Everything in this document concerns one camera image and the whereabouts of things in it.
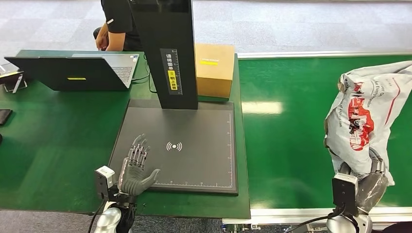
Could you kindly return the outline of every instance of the laptop keyboard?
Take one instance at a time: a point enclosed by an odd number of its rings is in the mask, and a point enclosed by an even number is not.
[[[132,72],[131,67],[112,67],[112,69],[120,78],[120,80],[122,80],[124,83],[129,82],[130,73]]]

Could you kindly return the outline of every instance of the yellow label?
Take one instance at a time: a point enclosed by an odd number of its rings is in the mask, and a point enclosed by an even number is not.
[[[67,80],[86,80],[86,78],[67,78]]]
[[[213,65],[213,66],[217,66],[217,65],[218,65],[217,62],[206,62],[206,61],[200,61],[200,64],[203,64],[203,65]]]
[[[176,73],[174,70],[168,70],[169,82],[170,82],[170,90],[176,91],[177,90],[177,82],[176,82]]]
[[[9,73],[9,74],[3,74],[3,75],[0,75],[0,78],[12,76],[12,75],[15,75],[15,74],[17,74],[17,73],[18,73],[18,72],[13,72],[13,73]]]

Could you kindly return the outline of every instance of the person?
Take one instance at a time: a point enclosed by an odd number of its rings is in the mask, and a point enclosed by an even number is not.
[[[98,50],[143,51],[128,0],[101,0],[106,22],[93,32]]]

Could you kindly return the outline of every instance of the floor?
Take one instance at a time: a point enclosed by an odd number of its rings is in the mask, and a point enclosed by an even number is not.
[[[412,2],[194,0],[196,42],[237,52],[412,49]],[[0,0],[0,64],[21,49],[95,50],[98,0]]]

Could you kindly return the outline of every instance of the black cable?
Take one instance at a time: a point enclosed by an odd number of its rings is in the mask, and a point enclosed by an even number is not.
[[[146,76],[144,76],[143,78],[132,79],[132,82],[133,82],[133,81],[143,80],[143,79],[145,79],[145,78],[147,78],[147,77],[150,77],[150,72],[149,72],[149,70],[148,70],[149,65],[147,64],[146,55],[144,55],[144,60],[146,61],[146,65],[145,65],[145,67],[146,67],[146,72],[147,72],[147,75],[146,75]]]
[[[91,219],[90,222],[90,226],[89,226],[89,230],[87,231],[87,233],[91,232],[91,228],[93,227],[93,222],[94,219],[96,219],[97,213],[100,211],[100,209],[104,206],[105,201],[102,201],[102,203],[100,204],[99,208],[96,210],[96,212],[94,212],[93,218]]]
[[[339,215],[343,214],[344,211],[345,211],[345,205],[343,205],[343,207],[342,207],[342,209],[341,209],[340,211],[338,211],[337,209],[335,209],[335,210],[333,211],[333,213],[330,213],[330,214],[328,214],[328,215],[325,216],[325,217],[317,217],[317,218],[308,220],[308,221],[306,221],[306,222],[302,222],[302,223],[300,223],[299,225],[297,225],[296,227],[294,227],[294,228],[292,228],[292,229],[290,229],[290,230],[285,231],[284,233],[292,232],[292,231],[298,229],[299,227],[303,227],[303,226],[305,226],[306,224],[309,224],[309,223],[312,223],[312,222],[316,222],[316,221],[320,221],[320,220],[324,220],[324,219],[328,219],[328,218],[334,218],[334,217],[336,217],[336,216],[339,216]]]

